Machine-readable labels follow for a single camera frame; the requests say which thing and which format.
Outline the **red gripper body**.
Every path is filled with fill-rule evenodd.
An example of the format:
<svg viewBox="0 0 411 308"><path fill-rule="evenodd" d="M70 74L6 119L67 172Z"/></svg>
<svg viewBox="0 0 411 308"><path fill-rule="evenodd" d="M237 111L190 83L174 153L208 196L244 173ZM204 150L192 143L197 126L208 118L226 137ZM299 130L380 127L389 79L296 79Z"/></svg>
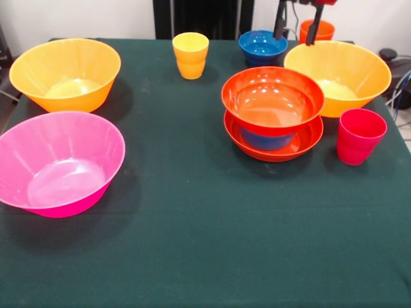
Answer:
<svg viewBox="0 0 411 308"><path fill-rule="evenodd" d="M297 2L303 5L334 5L337 0L280 0L280 3L285 3L287 1Z"/></svg>

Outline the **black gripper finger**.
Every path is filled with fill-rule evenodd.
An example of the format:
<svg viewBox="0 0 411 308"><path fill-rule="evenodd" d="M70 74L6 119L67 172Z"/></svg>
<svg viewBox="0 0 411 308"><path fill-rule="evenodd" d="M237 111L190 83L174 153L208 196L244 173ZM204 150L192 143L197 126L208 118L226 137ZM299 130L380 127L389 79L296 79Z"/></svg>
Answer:
<svg viewBox="0 0 411 308"><path fill-rule="evenodd" d="M315 8L316 8L315 17L314 17L314 20L313 20L312 24L309 27L309 30L308 30L308 33L307 33L307 36L306 36L305 44L307 46L314 45L315 39L317 37L317 32L318 32L320 20L321 20L321 17L322 17L323 5L322 4L316 4Z"/></svg>
<svg viewBox="0 0 411 308"><path fill-rule="evenodd" d="M275 24L273 30L273 37L276 40L281 40L283 36L283 30L286 26L287 12L286 12L286 2L279 2L277 7L277 13L275 17Z"/></svg>

